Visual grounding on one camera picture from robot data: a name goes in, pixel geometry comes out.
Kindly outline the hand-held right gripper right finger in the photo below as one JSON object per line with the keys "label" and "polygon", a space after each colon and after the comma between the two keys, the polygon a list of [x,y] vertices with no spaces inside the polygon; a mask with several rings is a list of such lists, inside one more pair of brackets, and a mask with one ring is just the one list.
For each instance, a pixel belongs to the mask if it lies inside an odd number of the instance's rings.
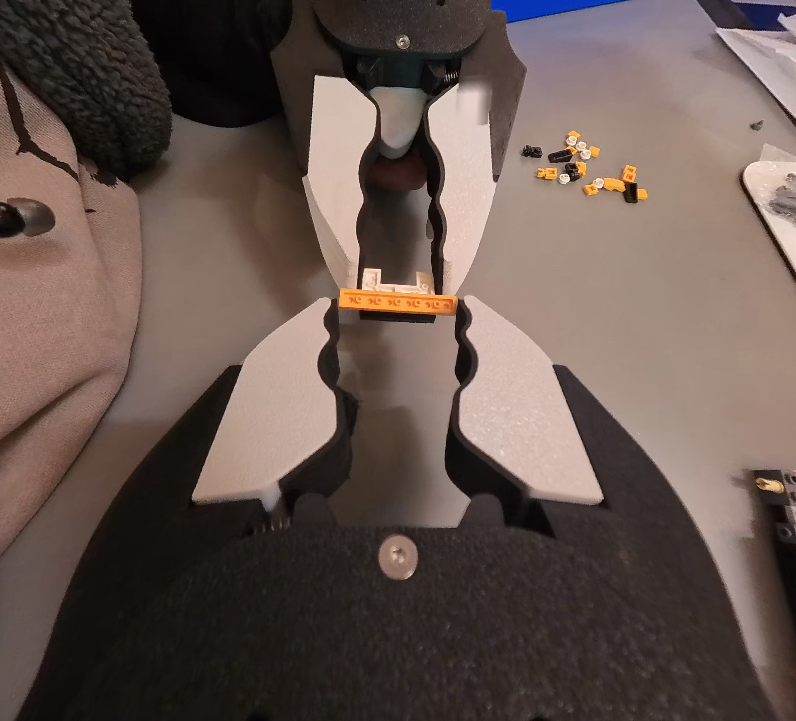
{"label": "hand-held right gripper right finger", "polygon": [[455,319],[459,346],[447,473],[460,490],[597,506],[603,500],[548,355],[526,333],[468,295]]}

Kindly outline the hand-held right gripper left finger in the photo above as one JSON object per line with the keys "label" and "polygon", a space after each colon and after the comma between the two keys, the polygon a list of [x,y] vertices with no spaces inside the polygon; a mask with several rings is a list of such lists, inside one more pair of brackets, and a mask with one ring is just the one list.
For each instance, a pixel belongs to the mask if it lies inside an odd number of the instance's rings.
{"label": "hand-held right gripper left finger", "polygon": [[350,477],[359,404],[339,386],[339,310],[320,298],[244,359],[192,501],[291,505]]}

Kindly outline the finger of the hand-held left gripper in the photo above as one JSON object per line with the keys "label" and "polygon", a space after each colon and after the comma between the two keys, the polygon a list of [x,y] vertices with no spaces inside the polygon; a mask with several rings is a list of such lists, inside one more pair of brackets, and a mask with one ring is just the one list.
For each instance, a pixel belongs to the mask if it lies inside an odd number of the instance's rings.
{"label": "finger of the hand-held left gripper", "polygon": [[455,296],[483,237],[496,180],[490,86],[454,86],[425,110],[435,291]]}
{"label": "finger of the hand-held left gripper", "polygon": [[341,289],[358,287],[363,177],[379,138],[379,111],[368,95],[344,77],[314,78],[303,186],[325,264]]}

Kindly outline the long orange lego plate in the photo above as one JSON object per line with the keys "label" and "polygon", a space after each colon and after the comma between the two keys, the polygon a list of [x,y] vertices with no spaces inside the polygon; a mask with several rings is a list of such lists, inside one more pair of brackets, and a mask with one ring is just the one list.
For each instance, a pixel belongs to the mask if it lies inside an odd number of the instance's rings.
{"label": "long orange lego plate", "polygon": [[340,309],[379,315],[451,317],[456,313],[458,299],[450,295],[346,288],[340,290],[337,304]]}

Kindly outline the person's left forearm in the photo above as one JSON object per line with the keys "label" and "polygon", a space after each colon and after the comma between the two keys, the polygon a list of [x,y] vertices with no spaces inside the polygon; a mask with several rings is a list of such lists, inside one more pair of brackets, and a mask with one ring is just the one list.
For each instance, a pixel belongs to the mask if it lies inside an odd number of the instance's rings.
{"label": "person's left forearm", "polygon": [[271,61],[293,0],[132,0],[175,114],[217,128],[282,108]]}

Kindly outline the cluster of small lego parts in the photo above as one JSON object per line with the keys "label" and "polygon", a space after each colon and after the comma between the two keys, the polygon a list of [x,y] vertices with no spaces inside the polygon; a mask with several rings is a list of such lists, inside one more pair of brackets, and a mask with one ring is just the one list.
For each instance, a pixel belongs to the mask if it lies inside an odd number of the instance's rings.
{"label": "cluster of small lego parts", "polygon": [[566,132],[558,148],[545,150],[528,143],[521,150],[522,159],[532,164],[532,177],[539,182],[574,187],[587,198],[617,194],[629,205],[649,200],[636,165],[624,162],[604,167],[601,154],[602,148],[578,130]]}

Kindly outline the partly built lego car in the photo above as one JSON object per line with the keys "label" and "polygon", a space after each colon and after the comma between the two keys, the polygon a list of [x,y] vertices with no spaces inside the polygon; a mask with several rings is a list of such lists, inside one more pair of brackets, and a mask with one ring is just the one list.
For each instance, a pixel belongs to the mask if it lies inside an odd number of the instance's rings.
{"label": "partly built lego car", "polygon": [[781,544],[794,548],[794,469],[754,469],[752,480],[774,537]]}

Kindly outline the open lego instruction booklet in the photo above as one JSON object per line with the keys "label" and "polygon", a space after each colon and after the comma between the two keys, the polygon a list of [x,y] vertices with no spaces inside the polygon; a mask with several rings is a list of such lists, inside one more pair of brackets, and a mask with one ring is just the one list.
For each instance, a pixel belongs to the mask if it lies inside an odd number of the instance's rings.
{"label": "open lego instruction booklet", "polygon": [[719,0],[716,35],[795,118],[795,13],[788,4]]}

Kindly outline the person's left hand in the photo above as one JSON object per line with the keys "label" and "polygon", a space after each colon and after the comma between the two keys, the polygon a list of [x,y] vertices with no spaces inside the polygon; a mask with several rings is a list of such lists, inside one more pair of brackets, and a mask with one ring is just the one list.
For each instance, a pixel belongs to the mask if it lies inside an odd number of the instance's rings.
{"label": "person's left hand", "polygon": [[411,192],[427,181],[427,168],[422,158],[408,152],[398,159],[378,155],[366,175],[366,184],[391,192]]}

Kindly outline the beige shirt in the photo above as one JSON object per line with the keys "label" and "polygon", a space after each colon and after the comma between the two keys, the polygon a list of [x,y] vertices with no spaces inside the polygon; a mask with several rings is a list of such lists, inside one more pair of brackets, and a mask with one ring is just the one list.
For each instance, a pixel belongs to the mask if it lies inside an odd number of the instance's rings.
{"label": "beige shirt", "polygon": [[143,281],[139,204],[79,156],[49,107],[2,67],[2,201],[56,224],[1,245],[1,552],[83,450],[124,382]]}

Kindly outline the white oval tray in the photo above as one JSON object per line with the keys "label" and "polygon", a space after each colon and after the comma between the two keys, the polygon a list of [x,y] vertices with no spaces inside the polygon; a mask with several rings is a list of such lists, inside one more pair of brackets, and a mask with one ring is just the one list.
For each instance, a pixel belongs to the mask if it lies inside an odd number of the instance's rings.
{"label": "white oval tray", "polygon": [[765,208],[774,189],[792,168],[795,174],[795,163],[759,159],[743,170],[741,183],[791,276],[795,277],[795,224],[773,215]]}

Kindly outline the black earbud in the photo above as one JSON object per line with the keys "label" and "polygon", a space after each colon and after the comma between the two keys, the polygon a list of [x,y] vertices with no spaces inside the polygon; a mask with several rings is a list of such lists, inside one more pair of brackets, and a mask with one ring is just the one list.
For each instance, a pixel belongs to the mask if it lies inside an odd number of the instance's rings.
{"label": "black earbud", "polygon": [[19,235],[38,237],[56,224],[53,210],[31,198],[12,198],[1,202],[1,238]]}

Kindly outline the clear bag of black parts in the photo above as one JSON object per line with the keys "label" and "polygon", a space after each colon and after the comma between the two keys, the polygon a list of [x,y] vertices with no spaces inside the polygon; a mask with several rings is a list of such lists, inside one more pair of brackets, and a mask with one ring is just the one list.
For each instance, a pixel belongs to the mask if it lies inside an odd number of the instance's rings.
{"label": "clear bag of black parts", "polygon": [[[795,156],[784,150],[765,143],[761,152],[761,160],[769,162],[795,163]],[[773,215],[795,224],[795,178],[794,168],[786,172],[786,176],[774,189],[765,203],[765,208]]]}

